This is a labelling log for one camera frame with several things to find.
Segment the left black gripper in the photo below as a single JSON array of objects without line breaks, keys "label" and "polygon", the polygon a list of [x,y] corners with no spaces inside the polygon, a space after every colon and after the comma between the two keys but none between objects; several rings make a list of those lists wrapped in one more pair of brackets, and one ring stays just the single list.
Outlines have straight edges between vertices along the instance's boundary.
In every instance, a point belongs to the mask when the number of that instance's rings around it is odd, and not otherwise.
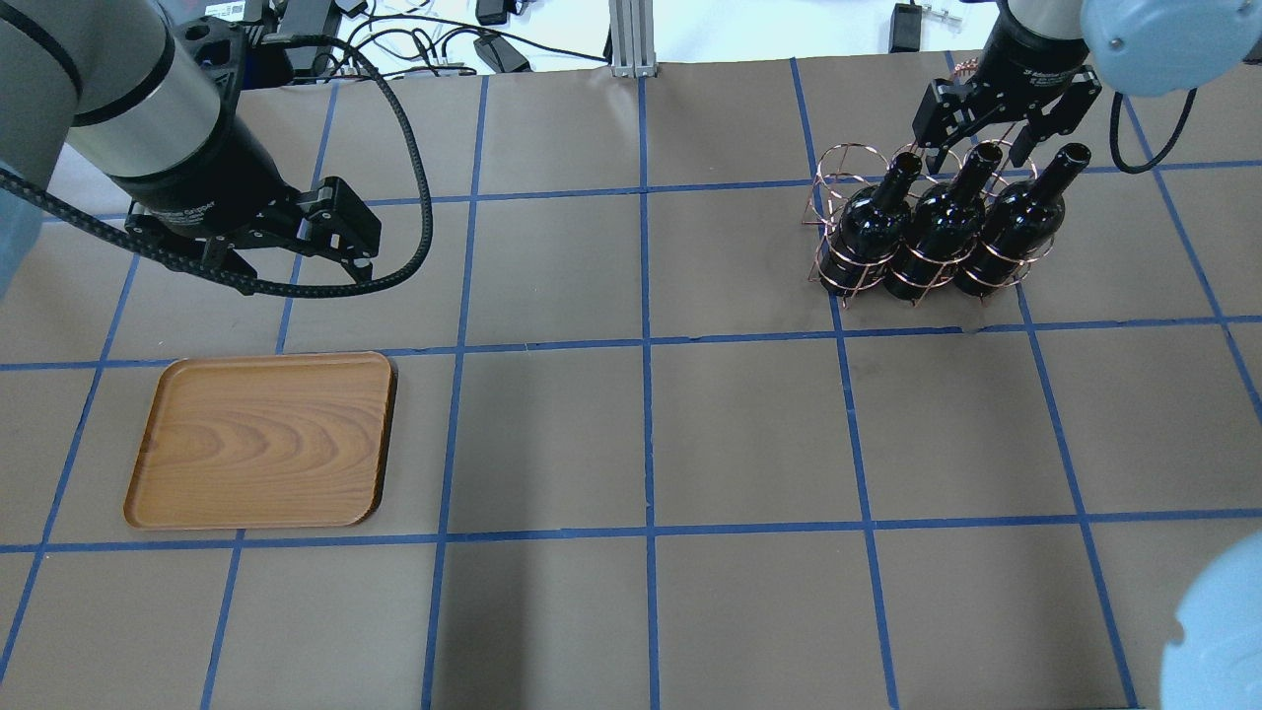
[{"label": "left black gripper", "polygon": [[342,177],[302,192],[269,159],[249,159],[208,172],[126,177],[122,192],[146,211],[127,217],[131,237],[204,262],[209,280],[241,295],[257,293],[257,271],[239,248],[286,248],[337,262],[352,282],[374,279],[382,221]]}]

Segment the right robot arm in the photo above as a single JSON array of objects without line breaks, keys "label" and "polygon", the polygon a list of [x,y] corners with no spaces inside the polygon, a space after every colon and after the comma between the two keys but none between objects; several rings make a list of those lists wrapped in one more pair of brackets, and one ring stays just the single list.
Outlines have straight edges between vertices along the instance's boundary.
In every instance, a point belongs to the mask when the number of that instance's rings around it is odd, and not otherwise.
[{"label": "right robot arm", "polygon": [[[1069,135],[1111,91],[1108,148],[1122,174],[1153,172],[1177,144],[1198,90],[1242,63],[1259,43],[1257,1],[1001,1],[972,76],[929,86],[912,119],[928,174],[946,153],[993,124],[1018,124],[1010,161]],[[1148,161],[1122,156],[1121,111],[1129,96],[1185,95],[1170,139]],[[1181,638],[1164,646],[1164,709],[1259,706],[1259,533],[1225,549],[1185,591]]]}]

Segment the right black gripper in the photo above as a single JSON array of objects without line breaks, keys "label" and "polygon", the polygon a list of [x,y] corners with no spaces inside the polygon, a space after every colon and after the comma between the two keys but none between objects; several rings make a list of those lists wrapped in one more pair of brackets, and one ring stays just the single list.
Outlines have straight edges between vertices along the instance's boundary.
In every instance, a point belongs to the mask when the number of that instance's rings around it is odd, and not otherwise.
[{"label": "right black gripper", "polygon": [[972,81],[934,81],[925,91],[912,119],[924,170],[936,175],[952,148],[1010,115],[1010,108],[1049,103],[1058,96],[1049,111],[1037,107],[1029,113],[1021,131],[1022,164],[1037,145],[1076,131],[1100,93],[1095,69],[1082,67],[1088,53],[1080,37],[1044,37],[1016,20],[997,20]]}]

